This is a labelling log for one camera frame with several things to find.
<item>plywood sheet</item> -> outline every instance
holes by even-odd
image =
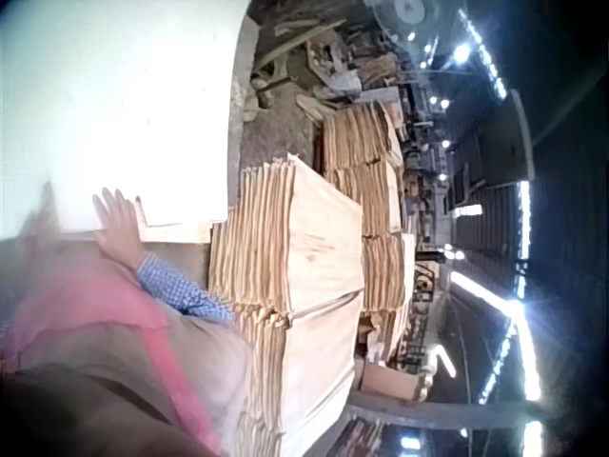
[[[152,226],[225,220],[248,2],[17,3],[0,30],[0,238],[18,233],[47,181],[66,232],[99,228],[91,196],[103,187],[139,195]]]
[[[237,325],[253,349],[243,411],[277,431],[299,424],[353,369],[361,309],[361,292],[297,319],[262,307],[233,306]]]
[[[357,203],[293,156],[245,170],[241,189],[214,228],[212,292],[297,315],[363,287]]]
[[[337,387],[300,424],[280,432],[246,413],[239,417],[235,457],[300,457],[338,420],[343,412],[353,371],[348,372]]]

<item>shirt sleeve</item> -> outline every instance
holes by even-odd
[[[197,284],[188,281],[184,275],[153,252],[146,254],[144,261],[137,268],[136,275],[146,292],[186,316],[220,322],[233,320],[226,304],[212,297]]]

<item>ceiling light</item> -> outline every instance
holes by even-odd
[[[474,27],[472,26],[469,31],[471,32],[472,36],[474,37],[474,40],[476,40],[476,43],[481,44],[482,43],[482,37],[480,36],[480,34],[474,29]]]
[[[421,449],[421,442],[418,438],[411,438],[409,436],[403,436],[401,439],[402,447],[404,449],[413,449],[419,450]]]
[[[505,90],[505,86],[503,85],[501,78],[497,78],[497,81],[495,81],[495,87],[497,88],[497,93],[501,99],[507,96],[507,91]]]
[[[431,354],[440,357],[440,360],[442,360],[442,363],[444,364],[444,367],[446,368],[446,371],[448,372],[448,375],[451,378],[455,378],[457,376],[457,370],[455,369],[455,366],[450,360],[450,357],[448,357],[444,346],[436,345],[433,349],[431,349]]]
[[[455,62],[457,62],[458,64],[467,62],[470,52],[471,52],[471,49],[469,48],[469,45],[467,43],[458,45],[455,48],[455,52],[453,52],[453,57],[455,59]]]
[[[491,65],[493,63],[493,61],[491,60],[491,54],[488,53],[484,45],[480,46],[480,52],[482,54],[482,61],[486,65]]]
[[[522,303],[518,300],[503,300],[490,290],[483,288],[480,284],[475,283],[456,271],[450,273],[450,282],[457,284],[468,292],[482,298],[482,300],[491,307],[498,309],[505,316],[513,319],[521,347],[522,370],[524,371],[524,396],[531,402],[539,400],[539,398],[541,398],[540,375],[536,368],[537,362],[533,337],[531,336],[528,322],[526,322]],[[495,384],[494,374],[495,373],[491,374],[484,391],[490,392],[490,390],[492,390]],[[483,404],[483,402],[484,398],[482,397],[479,400],[479,403]]]
[[[543,441],[541,434],[543,427],[538,421],[529,422],[524,428],[522,457],[541,457],[543,455]]]

